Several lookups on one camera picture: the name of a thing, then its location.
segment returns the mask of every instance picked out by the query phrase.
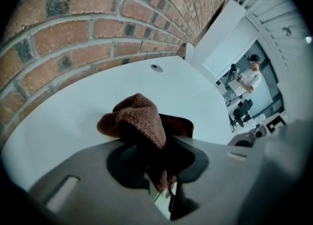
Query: brick wall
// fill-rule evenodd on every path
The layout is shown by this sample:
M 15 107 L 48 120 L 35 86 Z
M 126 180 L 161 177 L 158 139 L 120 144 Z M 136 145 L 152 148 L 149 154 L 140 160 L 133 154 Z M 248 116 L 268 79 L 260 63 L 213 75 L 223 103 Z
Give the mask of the brick wall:
M 1 41 L 1 141 L 86 76 L 196 45 L 224 1 L 21 0 Z

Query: white shirt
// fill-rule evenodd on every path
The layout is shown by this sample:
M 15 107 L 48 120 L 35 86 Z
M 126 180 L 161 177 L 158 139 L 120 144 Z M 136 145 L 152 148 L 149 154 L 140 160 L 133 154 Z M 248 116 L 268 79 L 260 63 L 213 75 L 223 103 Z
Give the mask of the white shirt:
M 259 71 L 252 71 L 247 69 L 245 72 L 240 74 L 244 78 L 244 83 L 248 86 L 252 86 L 253 89 L 256 89 L 260 84 L 262 77 Z M 228 83 L 232 90 L 236 93 L 237 96 L 241 96 L 246 93 L 245 88 L 236 80 L 232 80 Z

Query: white table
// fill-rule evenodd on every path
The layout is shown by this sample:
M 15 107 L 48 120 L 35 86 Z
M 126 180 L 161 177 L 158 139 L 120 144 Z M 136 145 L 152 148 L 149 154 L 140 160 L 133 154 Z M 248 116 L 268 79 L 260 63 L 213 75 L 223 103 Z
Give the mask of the white table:
M 159 73 L 150 66 L 164 69 Z M 1 154 L 10 178 L 25 190 L 74 153 L 115 138 L 96 129 L 103 114 L 126 97 L 142 93 L 160 113 L 194 125 L 194 138 L 227 144 L 234 136 L 224 99 L 178 56 L 131 63 L 94 74 L 56 93 L 10 136 Z

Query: dark hair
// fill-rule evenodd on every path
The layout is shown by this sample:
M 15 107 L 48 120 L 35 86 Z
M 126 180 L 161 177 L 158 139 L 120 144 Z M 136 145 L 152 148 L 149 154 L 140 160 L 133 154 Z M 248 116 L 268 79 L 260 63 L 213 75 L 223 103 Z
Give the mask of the dark hair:
M 258 55 L 251 55 L 249 57 L 249 61 L 259 63 L 261 61 L 261 59 Z

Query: light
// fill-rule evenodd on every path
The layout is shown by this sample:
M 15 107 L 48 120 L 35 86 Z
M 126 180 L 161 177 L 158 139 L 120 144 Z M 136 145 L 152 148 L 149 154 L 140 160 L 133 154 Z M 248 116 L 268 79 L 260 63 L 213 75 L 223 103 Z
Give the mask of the light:
M 305 41 L 307 42 L 307 44 L 311 44 L 311 42 L 312 42 L 312 37 L 311 37 L 311 36 L 307 36 L 307 37 L 305 38 Z

